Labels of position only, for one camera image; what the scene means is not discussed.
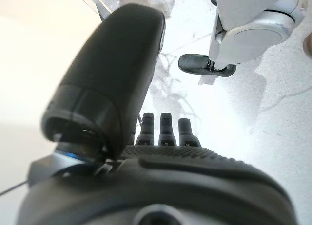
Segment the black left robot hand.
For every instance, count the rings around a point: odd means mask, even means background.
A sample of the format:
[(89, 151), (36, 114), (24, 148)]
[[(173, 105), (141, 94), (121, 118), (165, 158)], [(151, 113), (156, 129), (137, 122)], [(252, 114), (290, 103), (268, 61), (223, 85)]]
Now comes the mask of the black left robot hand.
[(295, 225), (270, 176), (203, 148), (189, 119), (137, 118), (165, 32), (164, 15), (127, 4), (86, 41), (41, 120), (54, 152), (31, 163), (19, 225)]

